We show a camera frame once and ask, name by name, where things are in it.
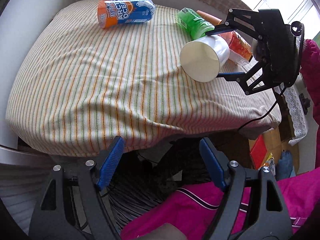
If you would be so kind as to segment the white plastic cup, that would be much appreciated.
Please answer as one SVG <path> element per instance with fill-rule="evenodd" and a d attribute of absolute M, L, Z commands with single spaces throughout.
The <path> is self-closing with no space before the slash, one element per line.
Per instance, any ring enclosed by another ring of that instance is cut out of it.
<path fill-rule="evenodd" d="M 229 58 L 229 46 L 219 35 L 204 36 L 188 42 L 180 52 L 185 73 L 195 81 L 210 82 Z"/>

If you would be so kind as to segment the green plastic bottle cup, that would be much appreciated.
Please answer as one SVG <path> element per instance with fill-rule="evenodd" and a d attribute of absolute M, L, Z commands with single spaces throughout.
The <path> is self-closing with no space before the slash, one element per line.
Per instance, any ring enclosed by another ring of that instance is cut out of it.
<path fill-rule="evenodd" d="M 176 14 L 176 21 L 187 31 L 193 40 L 204 37 L 206 32 L 215 29 L 211 23 L 190 8 L 180 10 Z"/>

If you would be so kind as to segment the magenta jacket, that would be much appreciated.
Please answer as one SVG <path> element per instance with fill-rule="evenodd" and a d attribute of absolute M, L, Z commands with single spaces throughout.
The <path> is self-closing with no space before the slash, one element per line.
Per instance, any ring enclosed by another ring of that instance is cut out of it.
<path fill-rule="evenodd" d="M 319 239 L 319 168 L 276 180 L 268 167 L 249 170 L 227 162 L 223 184 L 219 152 L 200 141 L 212 181 L 176 190 L 127 224 L 122 239 Z"/>

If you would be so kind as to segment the red book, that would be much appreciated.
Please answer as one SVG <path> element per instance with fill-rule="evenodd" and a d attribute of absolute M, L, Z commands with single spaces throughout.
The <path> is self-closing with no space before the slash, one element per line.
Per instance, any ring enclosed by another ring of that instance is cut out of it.
<path fill-rule="evenodd" d="M 257 170 L 263 163 L 265 155 L 267 154 L 267 148 L 264 142 L 263 135 L 259 135 L 255 143 L 250 149 L 250 158 L 253 168 Z"/>

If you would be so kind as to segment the white lace cloth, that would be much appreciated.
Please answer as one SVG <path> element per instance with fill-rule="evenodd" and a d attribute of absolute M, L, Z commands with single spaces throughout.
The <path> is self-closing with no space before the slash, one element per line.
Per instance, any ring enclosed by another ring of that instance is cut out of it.
<path fill-rule="evenodd" d="M 306 137 L 309 127 L 295 85 L 285 89 L 283 95 L 289 109 L 294 131 L 294 136 L 289 141 L 289 145 L 294 146 Z"/>

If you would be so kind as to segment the striped table cloth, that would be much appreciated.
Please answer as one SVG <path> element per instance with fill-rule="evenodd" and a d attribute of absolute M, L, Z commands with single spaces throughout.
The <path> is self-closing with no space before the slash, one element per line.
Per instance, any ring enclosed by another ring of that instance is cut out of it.
<path fill-rule="evenodd" d="M 272 90 L 245 95 L 237 83 L 192 80 L 179 54 L 190 36 L 177 9 L 156 6 L 146 23 L 102 29 L 98 0 L 59 11 L 16 75 L 6 121 L 37 151 L 95 156 L 116 136 L 125 151 L 163 139 L 281 122 Z"/>

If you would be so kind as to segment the blue orange Arctic Ocean cup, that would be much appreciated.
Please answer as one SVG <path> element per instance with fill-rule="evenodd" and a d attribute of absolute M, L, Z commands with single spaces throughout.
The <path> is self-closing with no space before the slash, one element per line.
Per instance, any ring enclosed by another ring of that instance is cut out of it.
<path fill-rule="evenodd" d="M 152 0 L 100 0 L 97 19 L 99 26 L 105 29 L 119 24 L 148 22 L 155 11 Z"/>

